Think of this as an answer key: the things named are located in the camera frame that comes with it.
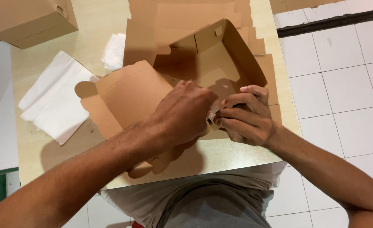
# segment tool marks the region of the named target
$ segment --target white tissue paper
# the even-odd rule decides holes
[[[60,51],[19,102],[21,117],[33,121],[63,145],[89,116],[74,91],[75,85],[97,80],[87,68]]]
[[[112,34],[111,39],[105,47],[101,61],[105,63],[105,69],[119,70],[123,67],[124,42],[126,35]]]

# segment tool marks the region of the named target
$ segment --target table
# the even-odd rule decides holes
[[[45,132],[37,131],[31,122],[26,122],[19,117],[22,111],[17,104],[60,50],[77,59],[95,75],[109,73],[104,70],[100,58],[112,34],[126,33],[126,20],[131,17],[128,1],[72,0],[72,4],[80,29],[78,32],[25,50],[11,46],[19,175],[22,186],[62,161],[104,140],[97,126],[88,119],[64,146],[60,146]],[[257,38],[264,38],[267,53],[273,54],[283,124],[301,135],[269,0],[253,0],[250,5]],[[170,163],[163,173],[158,175],[150,173],[139,179],[130,179],[125,173],[106,185],[104,189],[278,161],[281,159],[262,147],[233,143],[229,139],[200,140],[185,151],[178,160]]]

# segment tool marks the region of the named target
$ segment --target white paper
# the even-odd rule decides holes
[[[80,81],[98,78],[75,59],[60,51],[19,102],[21,117],[64,144],[89,113],[74,88]]]
[[[112,34],[111,39],[105,47],[101,61],[105,63],[105,69],[119,70],[123,67],[124,42],[126,35]]]

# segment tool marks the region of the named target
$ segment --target hairy arm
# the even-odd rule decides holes
[[[208,89],[180,81],[151,116],[54,167],[3,200],[0,228],[63,226],[119,174],[202,134],[216,98]]]
[[[345,160],[295,135],[271,120],[268,91],[259,86],[222,101],[245,109],[223,108],[215,122],[235,142],[263,146],[290,163],[306,179],[340,203],[349,215],[349,227],[373,227],[373,179]]]

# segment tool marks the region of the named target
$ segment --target forearm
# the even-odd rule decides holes
[[[103,186],[159,150],[132,128],[46,172],[0,203],[0,227],[60,227]]]
[[[271,151],[349,210],[373,211],[373,179],[345,160],[276,127]]]

